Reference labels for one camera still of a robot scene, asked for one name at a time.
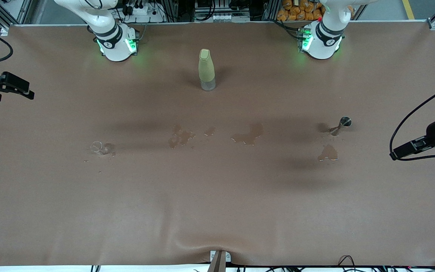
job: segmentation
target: table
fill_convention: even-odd
[[[319,61],[271,23],[148,26],[138,56],[115,63],[84,27],[11,27],[0,72],[36,95],[0,102],[0,265],[196,263],[215,249],[247,265],[435,265],[435,159],[388,155],[435,93],[435,31],[345,34]],[[342,116],[352,127],[323,132]],[[394,146],[433,121],[435,100]],[[176,125],[195,136],[172,149]],[[250,126],[254,145],[231,139]],[[320,162],[328,145],[338,160]]]

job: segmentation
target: bottle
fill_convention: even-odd
[[[214,64],[208,49],[201,49],[199,54],[199,79],[204,91],[212,91],[216,87]]]

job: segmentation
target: water spill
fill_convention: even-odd
[[[185,145],[187,144],[187,142],[194,138],[195,134],[192,133],[192,131],[184,131],[183,133],[181,133],[180,138],[181,138],[181,145]]]
[[[195,133],[192,131],[183,131],[180,124],[175,124],[172,129],[172,137],[169,139],[169,147],[171,149],[176,148],[178,144],[186,145],[188,141],[195,137]]]
[[[318,160],[320,162],[324,161],[325,159],[329,159],[331,161],[338,160],[338,153],[331,145],[327,145],[323,148],[323,151],[321,152],[321,155],[318,156]]]
[[[214,135],[214,132],[216,131],[216,127],[210,127],[207,129],[207,131],[204,131],[205,136],[212,136]]]
[[[172,135],[178,136],[180,131],[182,131],[181,125],[180,124],[175,124],[174,128],[172,129]]]
[[[263,125],[262,124],[251,124],[249,125],[248,134],[234,134],[231,139],[235,143],[243,142],[245,145],[254,146],[256,138],[263,135]]]
[[[101,141],[94,141],[90,146],[90,150],[98,155],[108,154],[109,144],[103,144]]]
[[[176,146],[179,144],[179,138],[170,138],[169,139],[169,147],[171,149],[176,148]]]

